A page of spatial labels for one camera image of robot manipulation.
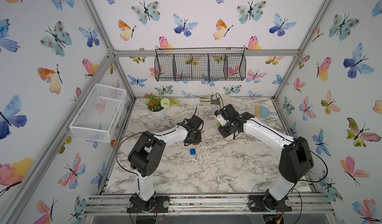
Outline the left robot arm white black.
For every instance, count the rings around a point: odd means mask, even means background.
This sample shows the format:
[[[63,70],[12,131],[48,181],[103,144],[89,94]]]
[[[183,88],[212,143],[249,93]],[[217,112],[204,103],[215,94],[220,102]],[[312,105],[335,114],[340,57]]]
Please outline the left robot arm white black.
[[[183,142],[185,146],[202,141],[203,120],[193,115],[175,127],[157,134],[143,132],[128,155],[128,161],[137,175],[138,197],[147,202],[154,195],[153,173],[158,168],[166,147]]]

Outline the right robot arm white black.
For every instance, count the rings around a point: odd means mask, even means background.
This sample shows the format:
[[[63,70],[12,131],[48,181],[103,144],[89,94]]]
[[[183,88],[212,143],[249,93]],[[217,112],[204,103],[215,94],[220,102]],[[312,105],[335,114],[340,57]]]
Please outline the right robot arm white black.
[[[231,134],[245,133],[262,141],[279,155],[279,175],[265,194],[269,200],[280,202],[314,167],[305,138],[283,134],[248,112],[239,114],[232,104],[216,110],[214,115],[220,123],[218,130],[224,138]]]

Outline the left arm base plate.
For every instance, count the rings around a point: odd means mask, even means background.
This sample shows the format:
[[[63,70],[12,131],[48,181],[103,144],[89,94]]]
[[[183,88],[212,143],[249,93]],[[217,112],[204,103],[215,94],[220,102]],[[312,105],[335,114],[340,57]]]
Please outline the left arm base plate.
[[[137,194],[133,194],[127,204],[127,213],[167,213],[169,206],[169,196],[154,195],[148,201],[144,201]]]

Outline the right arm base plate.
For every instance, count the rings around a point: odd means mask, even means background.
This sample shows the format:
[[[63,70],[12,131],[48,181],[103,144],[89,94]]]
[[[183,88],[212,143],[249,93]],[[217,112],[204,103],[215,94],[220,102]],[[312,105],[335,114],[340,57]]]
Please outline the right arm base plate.
[[[284,211],[291,212],[291,202],[287,197],[277,201],[270,194],[257,194],[248,196],[248,208],[251,212],[275,212]]]

